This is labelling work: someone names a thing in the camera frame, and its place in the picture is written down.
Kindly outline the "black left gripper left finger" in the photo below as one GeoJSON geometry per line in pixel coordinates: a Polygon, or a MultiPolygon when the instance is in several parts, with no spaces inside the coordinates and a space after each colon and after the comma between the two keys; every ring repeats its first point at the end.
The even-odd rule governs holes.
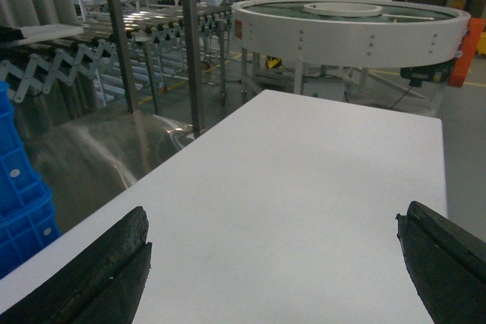
{"type": "Polygon", "coordinates": [[[149,222],[137,206],[49,280],[1,314],[3,323],[131,323],[150,271],[149,222]]]}

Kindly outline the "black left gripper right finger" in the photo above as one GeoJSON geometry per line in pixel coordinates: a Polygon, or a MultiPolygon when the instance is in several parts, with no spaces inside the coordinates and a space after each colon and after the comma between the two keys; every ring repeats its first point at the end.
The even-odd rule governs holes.
{"type": "Polygon", "coordinates": [[[396,216],[408,274],[435,323],[485,322],[485,242],[426,205],[396,216]]]}

